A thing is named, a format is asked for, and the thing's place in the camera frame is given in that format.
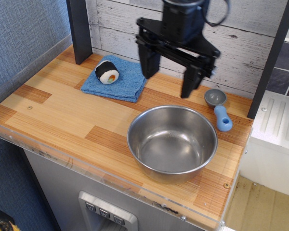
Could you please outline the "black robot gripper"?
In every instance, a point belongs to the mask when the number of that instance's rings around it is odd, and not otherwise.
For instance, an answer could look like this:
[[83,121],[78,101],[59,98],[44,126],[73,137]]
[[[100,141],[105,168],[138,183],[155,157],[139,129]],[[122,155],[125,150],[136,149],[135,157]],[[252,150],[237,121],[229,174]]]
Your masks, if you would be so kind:
[[186,67],[181,98],[188,98],[212,75],[220,51],[202,33],[208,8],[208,0],[165,0],[161,20],[137,19],[136,42],[146,79],[159,71],[161,57],[172,60]]

